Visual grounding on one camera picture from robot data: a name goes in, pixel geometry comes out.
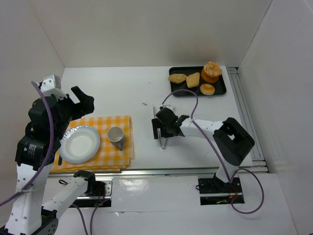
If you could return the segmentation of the metal tongs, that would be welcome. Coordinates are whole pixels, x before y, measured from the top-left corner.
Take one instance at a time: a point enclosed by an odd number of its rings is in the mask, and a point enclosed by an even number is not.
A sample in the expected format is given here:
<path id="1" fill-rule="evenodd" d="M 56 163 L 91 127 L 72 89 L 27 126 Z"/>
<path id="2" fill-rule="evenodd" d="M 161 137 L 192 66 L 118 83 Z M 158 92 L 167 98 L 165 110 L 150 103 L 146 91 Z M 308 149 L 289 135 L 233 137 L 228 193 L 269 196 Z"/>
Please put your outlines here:
<path id="1" fill-rule="evenodd" d="M 152 105 L 152 110 L 153 110 L 153 118 L 156 118 L 156 108 L 154 105 Z M 157 129 L 157 136 L 158 136 L 159 146 L 162 150 L 164 150 L 166 148 L 167 139 L 161 137 L 160 129 Z"/>

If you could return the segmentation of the triangular bread pastry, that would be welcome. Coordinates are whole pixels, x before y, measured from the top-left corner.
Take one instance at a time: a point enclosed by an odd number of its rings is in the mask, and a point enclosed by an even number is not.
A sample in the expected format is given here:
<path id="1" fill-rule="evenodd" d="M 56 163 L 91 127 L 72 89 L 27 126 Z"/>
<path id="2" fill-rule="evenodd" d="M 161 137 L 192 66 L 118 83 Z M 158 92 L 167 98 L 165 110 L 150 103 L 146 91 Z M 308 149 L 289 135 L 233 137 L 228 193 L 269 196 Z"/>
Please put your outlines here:
<path id="1" fill-rule="evenodd" d="M 194 74 L 191 74 L 187 76 L 186 78 L 186 85 L 188 88 L 194 88 L 199 85 L 200 82 L 200 73 L 196 72 Z"/>

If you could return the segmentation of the round glazed bun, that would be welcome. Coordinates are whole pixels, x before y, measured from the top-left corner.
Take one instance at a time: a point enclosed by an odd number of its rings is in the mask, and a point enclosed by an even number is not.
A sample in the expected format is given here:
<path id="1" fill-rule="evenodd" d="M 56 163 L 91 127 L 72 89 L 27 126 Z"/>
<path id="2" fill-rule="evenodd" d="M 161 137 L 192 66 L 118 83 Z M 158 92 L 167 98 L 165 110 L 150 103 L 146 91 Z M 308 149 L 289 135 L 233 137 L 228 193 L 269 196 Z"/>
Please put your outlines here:
<path id="1" fill-rule="evenodd" d="M 200 92 L 203 95 L 213 95 L 215 93 L 215 88 L 211 84 L 202 84 L 200 86 Z"/>

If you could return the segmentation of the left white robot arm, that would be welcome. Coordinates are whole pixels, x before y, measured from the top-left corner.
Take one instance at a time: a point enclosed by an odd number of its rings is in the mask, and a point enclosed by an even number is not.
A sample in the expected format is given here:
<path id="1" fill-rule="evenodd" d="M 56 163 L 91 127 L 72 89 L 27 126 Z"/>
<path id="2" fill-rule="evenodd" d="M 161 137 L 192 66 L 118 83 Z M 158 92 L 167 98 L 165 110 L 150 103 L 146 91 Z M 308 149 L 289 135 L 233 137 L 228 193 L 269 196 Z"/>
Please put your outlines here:
<path id="1" fill-rule="evenodd" d="M 17 145 L 16 192 L 9 198 L 13 207 L 0 230 L 3 235 L 53 235 L 63 213 L 80 195 L 99 196 L 105 190 L 105 183 L 98 181 L 94 173 L 79 170 L 56 196 L 43 202 L 61 139 L 71 121 L 93 113 L 94 98 L 75 86 L 72 91 L 79 101 L 74 103 L 59 85 L 49 80 L 33 86 L 40 98 L 28 112 L 30 122 Z"/>

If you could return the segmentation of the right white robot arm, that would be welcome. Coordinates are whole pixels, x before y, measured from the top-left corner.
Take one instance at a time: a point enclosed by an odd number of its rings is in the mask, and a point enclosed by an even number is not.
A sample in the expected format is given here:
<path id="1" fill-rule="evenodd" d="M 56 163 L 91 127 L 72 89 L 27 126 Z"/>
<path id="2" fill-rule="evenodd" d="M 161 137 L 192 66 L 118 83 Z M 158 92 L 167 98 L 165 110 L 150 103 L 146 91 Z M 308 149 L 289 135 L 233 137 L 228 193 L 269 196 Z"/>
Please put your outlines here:
<path id="1" fill-rule="evenodd" d="M 234 118 L 208 121 L 193 115 L 177 116 L 165 106 L 160 107 L 152 119 L 152 128 L 154 139 L 177 136 L 206 139 L 221 163 L 216 178 L 223 183 L 232 183 L 239 166 L 255 145 L 251 135 Z"/>

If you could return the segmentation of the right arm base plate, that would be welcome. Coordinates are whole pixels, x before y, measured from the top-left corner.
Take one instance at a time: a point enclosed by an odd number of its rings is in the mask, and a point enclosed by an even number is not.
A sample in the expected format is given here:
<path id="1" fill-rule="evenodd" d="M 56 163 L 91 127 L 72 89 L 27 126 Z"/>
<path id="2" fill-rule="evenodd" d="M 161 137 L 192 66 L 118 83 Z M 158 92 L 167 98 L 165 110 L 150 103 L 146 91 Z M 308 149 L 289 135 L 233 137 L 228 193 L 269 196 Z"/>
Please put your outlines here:
<path id="1" fill-rule="evenodd" d="M 221 194 L 221 193 L 242 193 L 242 186 L 239 177 L 235 177 L 232 183 L 224 183 L 223 181 L 213 178 L 199 178 L 196 189 L 200 194 Z"/>

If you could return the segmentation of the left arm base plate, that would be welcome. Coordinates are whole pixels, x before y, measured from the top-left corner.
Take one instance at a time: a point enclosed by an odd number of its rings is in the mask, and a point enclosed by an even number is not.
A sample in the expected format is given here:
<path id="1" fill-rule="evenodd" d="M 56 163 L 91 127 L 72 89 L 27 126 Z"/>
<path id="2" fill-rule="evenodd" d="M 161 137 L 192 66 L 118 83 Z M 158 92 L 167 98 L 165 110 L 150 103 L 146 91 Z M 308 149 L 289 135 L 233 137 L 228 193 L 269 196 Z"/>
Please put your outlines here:
<path id="1" fill-rule="evenodd" d="M 66 186 L 68 184 L 68 181 L 64 180 L 64 179 L 59 179 L 58 180 L 59 184 Z M 103 186 L 100 189 L 101 190 L 101 194 L 103 197 L 111 197 L 112 195 L 112 180 L 106 180 L 106 181 L 102 181 Z"/>

